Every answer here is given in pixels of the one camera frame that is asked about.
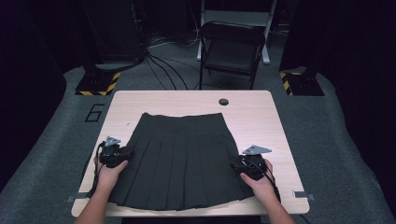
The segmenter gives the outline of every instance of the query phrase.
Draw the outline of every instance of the black curtain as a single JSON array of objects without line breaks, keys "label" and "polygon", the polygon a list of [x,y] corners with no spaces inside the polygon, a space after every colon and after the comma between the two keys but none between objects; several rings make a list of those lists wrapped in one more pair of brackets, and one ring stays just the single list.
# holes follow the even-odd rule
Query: black curtain
[{"label": "black curtain", "polygon": [[64,73],[82,66],[70,26],[100,63],[78,0],[0,3],[0,190],[35,145],[62,101]]},{"label": "black curtain", "polygon": [[[396,217],[395,8],[395,1],[301,0],[279,70],[309,67],[326,49],[318,72],[334,85],[346,128]],[[334,18],[331,41],[323,41]]]}]

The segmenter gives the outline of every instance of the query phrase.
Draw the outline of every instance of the skirt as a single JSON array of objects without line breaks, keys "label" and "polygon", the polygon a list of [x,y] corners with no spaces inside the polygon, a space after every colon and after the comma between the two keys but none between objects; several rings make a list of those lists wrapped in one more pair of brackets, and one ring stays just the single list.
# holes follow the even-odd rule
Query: skirt
[{"label": "skirt", "polygon": [[109,201],[146,210],[209,207],[253,196],[231,168],[241,162],[222,114],[142,115],[125,146],[134,152]]}]

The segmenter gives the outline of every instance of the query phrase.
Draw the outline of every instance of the forearm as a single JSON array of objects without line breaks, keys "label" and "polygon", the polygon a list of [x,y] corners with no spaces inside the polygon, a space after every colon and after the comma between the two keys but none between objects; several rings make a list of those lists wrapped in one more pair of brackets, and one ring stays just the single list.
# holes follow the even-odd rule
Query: forearm
[{"label": "forearm", "polygon": [[97,189],[76,219],[75,224],[104,224],[109,195],[108,190]]},{"label": "forearm", "polygon": [[275,194],[268,196],[269,197],[262,200],[262,204],[267,211],[271,224],[295,224],[295,221],[291,218],[283,205],[277,200]]}]

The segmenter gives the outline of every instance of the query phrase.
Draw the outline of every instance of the small round object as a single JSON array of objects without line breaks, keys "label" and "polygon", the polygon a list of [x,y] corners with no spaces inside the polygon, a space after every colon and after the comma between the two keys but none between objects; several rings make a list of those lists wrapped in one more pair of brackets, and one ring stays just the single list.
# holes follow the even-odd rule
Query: small round object
[{"label": "small round object", "polygon": [[219,99],[219,104],[220,105],[228,105],[230,103],[227,99],[221,98]]}]

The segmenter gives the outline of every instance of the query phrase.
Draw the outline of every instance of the chair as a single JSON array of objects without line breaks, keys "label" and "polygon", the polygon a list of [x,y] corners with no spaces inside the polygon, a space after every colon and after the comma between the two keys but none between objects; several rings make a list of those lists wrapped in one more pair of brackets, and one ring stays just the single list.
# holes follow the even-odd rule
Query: chair
[{"label": "chair", "polygon": [[200,29],[201,68],[199,89],[204,69],[250,77],[253,89],[257,68],[265,44],[264,33],[253,26],[210,21]]}]

